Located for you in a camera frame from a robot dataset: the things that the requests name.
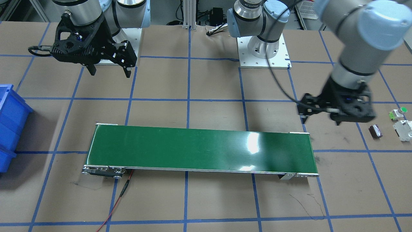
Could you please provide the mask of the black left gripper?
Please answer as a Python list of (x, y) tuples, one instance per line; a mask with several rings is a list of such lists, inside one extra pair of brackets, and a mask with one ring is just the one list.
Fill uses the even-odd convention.
[(298, 103), (302, 123), (305, 124), (311, 115), (325, 112), (325, 106), (329, 107), (329, 117), (336, 125), (341, 122), (368, 123), (376, 117), (372, 91), (364, 81), (361, 81), (360, 87), (349, 89), (329, 77), (323, 87), (322, 98), (305, 93)]

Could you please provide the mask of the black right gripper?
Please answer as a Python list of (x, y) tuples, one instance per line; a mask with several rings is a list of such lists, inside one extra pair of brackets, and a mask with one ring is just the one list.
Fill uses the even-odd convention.
[(130, 41), (111, 44), (111, 32), (104, 14), (87, 25), (74, 25), (71, 15), (63, 13), (51, 55), (60, 62), (83, 64), (91, 76), (97, 72), (95, 65), (101, 59), (108, 59), (121, 66), (127, 78), (138, 59)]

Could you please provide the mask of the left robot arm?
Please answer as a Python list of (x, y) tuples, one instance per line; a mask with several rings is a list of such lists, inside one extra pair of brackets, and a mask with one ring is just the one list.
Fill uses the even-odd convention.
[[(248, 49), (269, 63), (280, 44), (289, 10), (299, 0), (237, 0), (228, 9), (232, 37), (251, 37)], [(368, 82), (411, 28), (408, 0), (315, 0), (314, 12), (322, 26), (343, 43), (318, 96), (305, 93), (295, 101), (303, 123), (311, 115), (327, 112), (341, 122), (368, 123), (376, 116)]]

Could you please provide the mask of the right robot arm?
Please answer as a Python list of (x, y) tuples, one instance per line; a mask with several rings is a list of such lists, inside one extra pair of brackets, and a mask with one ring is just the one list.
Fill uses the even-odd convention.
[(124, 28), (150, 26), (148, 0), (110, 0), (106, 10), (98, 0), (54, 0), (61, 9), (55, 41), (49, 52), (60, 62), (77, 63), (95, 75), (106, 59), (122, 67), (127, 78), (136, 65), (131, 41), (115, 41)]

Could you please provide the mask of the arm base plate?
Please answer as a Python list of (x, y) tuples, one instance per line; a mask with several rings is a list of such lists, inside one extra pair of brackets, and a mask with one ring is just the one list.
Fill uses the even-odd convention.
[(237, 38), (237, 46), (241, 68), (289, 69), (292, 67), (283, 34), (274, 43), (261, 41), (257, 36)]
[[(122, 28), (119, 33), (115, 35), (112, 39), (112, 44), (119, 44), (121, 41), (128, 40), (134, 49), (135, 55), (137, 57), (136, 64), (138, 64), (138, 59), (140, 56), (140, 42), (142, 38), (142, 29), (141, 28)], [(128, 70), (131, 70), (135, 66), (128, 67)]]

